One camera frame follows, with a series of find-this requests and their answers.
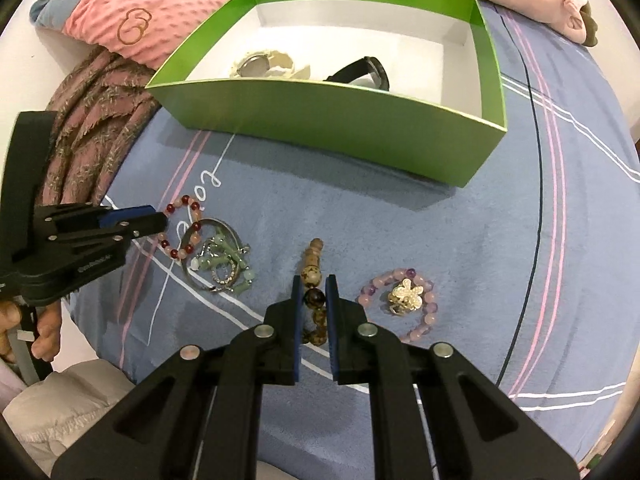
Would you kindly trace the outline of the gold flower brooch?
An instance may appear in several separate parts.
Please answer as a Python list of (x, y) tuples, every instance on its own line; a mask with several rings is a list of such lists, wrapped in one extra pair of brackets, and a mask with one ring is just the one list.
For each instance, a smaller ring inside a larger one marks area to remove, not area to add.
[(399, 316), (420, 310), (423, 293), (423, 286), (414, 284), (411, 278), (404, 278), (388, 293), (388, 310)]

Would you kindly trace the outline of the cream white wristwatch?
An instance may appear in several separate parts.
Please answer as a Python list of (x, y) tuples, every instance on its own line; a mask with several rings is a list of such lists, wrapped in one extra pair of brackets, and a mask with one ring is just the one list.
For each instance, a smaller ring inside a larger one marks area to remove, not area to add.
[(277, 50), (265, 50), (247, 53), (233, 64), (231, 78), (277, 78), (308, 80), (310, 66), (295, 64), (286, 53)]

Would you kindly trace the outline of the black fitness band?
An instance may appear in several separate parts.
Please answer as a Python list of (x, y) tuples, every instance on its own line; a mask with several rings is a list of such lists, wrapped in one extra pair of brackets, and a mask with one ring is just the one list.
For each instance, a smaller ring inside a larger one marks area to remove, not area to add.
[(364, 56), (357, 61), (342, 67), (326, 78), (326, 82), (336, 84), (352, 84), (357, 79), (369, 77), (376, 90), (390, 90), (390, 81), (382, 63), (375, 56)]

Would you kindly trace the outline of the silver metal bangle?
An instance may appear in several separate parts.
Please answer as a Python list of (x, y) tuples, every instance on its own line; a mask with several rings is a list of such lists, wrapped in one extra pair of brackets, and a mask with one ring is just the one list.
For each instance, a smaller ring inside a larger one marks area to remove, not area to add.
[(254, 284), (250, 245), (222, 220), (193, 221), (181, 237), (179, 254), (184, 278), (196, 290), (239, 295)]

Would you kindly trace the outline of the pink woven fringed scarf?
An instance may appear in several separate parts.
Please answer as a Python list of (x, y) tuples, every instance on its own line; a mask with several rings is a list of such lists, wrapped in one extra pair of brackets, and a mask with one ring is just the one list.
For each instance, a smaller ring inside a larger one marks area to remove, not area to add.
[(146, 90), (154, 70), (94, 48), (58, 86), (52, 152), (37, 203), (101, 203), (145, 126), (160, 109)]

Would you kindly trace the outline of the blue striped bed sheet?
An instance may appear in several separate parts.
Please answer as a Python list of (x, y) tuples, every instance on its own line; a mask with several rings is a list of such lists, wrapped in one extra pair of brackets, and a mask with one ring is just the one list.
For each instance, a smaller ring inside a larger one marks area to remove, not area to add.
[(355, 299), (411, 269), (435, 289), (372, 322), (419, 344), (446, 340), (575, 458), (597, 442), (639, 343), (639, 161), (591, 53), (484, 4), (508, 131), (464, 188), (343, 156), (190, 131), (159, 112), (105, 203), (164, 206), (188, 194), (250, 246), (253, 286), (214, 295), (152, 240), (81, 289), (70, 313), (98, 356), (140, 382), (186, 344), (216, 348), (285, 299), (307, 244)]

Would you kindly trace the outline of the pink dotted bear blanket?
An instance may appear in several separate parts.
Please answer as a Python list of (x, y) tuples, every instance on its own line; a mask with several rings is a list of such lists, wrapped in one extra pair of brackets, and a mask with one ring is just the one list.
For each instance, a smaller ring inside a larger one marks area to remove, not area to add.
[(37, 0), (29, 21), (157, 70), (229, 0)]

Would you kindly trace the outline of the green cardboard box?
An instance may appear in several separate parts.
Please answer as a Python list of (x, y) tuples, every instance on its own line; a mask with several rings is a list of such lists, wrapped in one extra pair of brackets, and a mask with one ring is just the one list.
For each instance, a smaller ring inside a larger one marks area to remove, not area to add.
[(155, 73), (181, 125), (462, 188), (506, 134), (477, 0), (229, 0)]

